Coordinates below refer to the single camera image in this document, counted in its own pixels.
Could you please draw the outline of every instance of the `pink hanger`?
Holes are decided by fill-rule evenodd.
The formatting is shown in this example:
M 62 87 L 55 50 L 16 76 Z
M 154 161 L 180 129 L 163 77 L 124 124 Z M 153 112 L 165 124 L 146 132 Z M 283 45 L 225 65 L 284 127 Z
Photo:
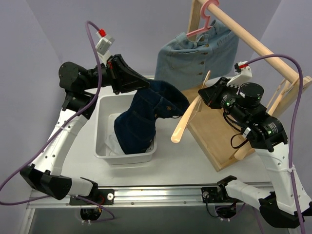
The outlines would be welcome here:
M 207 9 L 208 5 L 211 4 L 211 3 L 213 3 L 213 4 L 216 5 L 216 6 L 219 6 L 219 5 L 220 5 L 220 3 L 219 3 L 218 0 L 208 0 L 208 1 L 206 1 L 206 3 L 203 4 L 202 7 L 201 7 L 201 9 L 200 9 L 200 16 L 201 16 L 204 20 L 206 20 L 206 21 L 205 21 L 205 26 L 204 26 L 203 28 L 200 28 L 200 29 L 197 29 L 197 30 L 195 30 L 195 31 L 192 31 L 192 32 L 188 33 L 188 34 L 186 35 L 187 37 L 191 37 L 191 36 L 197 35 L 198 33 L 207 32 L 207 31 L 211 28 L 210 26 L 208 26 L 209 20 L 210 20 L 210 16 L 205 15 L 205 10 Z

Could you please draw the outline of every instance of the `light blue denim garment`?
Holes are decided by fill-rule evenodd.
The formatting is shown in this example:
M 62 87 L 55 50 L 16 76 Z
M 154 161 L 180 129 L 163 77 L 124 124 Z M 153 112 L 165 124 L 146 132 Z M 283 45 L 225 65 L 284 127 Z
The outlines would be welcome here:
M 163 46 L 158 54 L 156 80 L 164 80 L 178 90 L 201 84 L 209 70 L 210 79 L 228 74 L 237 52 L 239 38 L 222 22 L 190 41 L 181 33 Z

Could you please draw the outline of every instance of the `gray floor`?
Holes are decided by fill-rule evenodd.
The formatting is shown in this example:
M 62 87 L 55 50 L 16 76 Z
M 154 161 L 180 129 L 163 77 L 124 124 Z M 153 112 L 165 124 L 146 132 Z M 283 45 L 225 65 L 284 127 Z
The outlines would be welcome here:
M 231 222 L 221 222 L 208 215 L 204 206 L 114 208 L 114 221 L 81 225 L 79 209 L 37 209 L 31 234 L 261 234 L 251 207 Z M 262 218 L 266 234 L 288 234 L 275 229 Z

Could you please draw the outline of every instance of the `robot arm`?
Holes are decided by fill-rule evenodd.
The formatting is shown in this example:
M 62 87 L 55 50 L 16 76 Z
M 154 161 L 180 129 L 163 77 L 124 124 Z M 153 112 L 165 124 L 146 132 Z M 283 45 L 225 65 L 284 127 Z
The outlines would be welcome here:
M 225 201 L 236 198 L 255 207 L 273 227 L 296 228 L 299 221 L 290 177 L 291 170 L 294 171 L 303 216 L 312 215 L 312 201 L 302 187 L 295 167 L 288 168 L 289 147 L 283 125 L 266 113 L 267 109 L 260 103 L 264 93 L 260 85 L 238 83 L 239 87 L 231 87 L 228 85 L 230 81 L 221 77 L 215 85 L 201 89 L 198 93 L 210 108 L 223 108 L 225 120 L 240 128 L 240 133 L 260 156 L 274 191 L 258 189 L 229 176 L 218 182 L 221 188 L 220 196 Z
M 97 53 L 102 60 L 113 41 L 114 39 L 106 35 L 97 44 Z M 149 87 L 147 79 L 132 70 L 121 55 L 110 56 L 107 61 L 103 62 L 107 66 L 101 64 L 101 86 L 111 86 L 116 95 Z M 94 95 L 85 90 L 98 86 L 97 67 L 87 70 L 72 62 L 66 62 L 61 65 L 58 74 L 59 85 L 65 90 L 66 97 L 51 136 L 62 128 L 63 123 L 69 117 L 90 103 Z M 76 116 L 30 165 L 21 170 L 21 176 L 33 189 L 58 200 L 67 195 L 80 195 L 97 202 L 98 185 L 95 182 L 85 178 L 68 178 L 61 175 L 68 151 L 79 131 L 90 119 L 95 105 L 96 102 L 81 115 Z

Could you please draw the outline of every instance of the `clothing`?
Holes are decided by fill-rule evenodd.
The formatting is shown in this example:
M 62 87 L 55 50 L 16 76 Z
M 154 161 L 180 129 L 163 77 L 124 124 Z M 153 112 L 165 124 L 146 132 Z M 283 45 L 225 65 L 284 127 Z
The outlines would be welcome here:
M 137 90 L 130 108 L 115 120 L 115 134 L 125 154 L 146 152 L 156 134 L 157 118 L 182 116 L 190 105 L 173 85 L 161 80 L 149 83 L 149 88 Z
M 201 84 L 209 70 L 210 79 L 228 74 L 234 65 L 239 37 L 222 22 L 190 41 L 185 33 L 164 45 L 157 58 L 155 80 L 164 80 L 178 90 Z

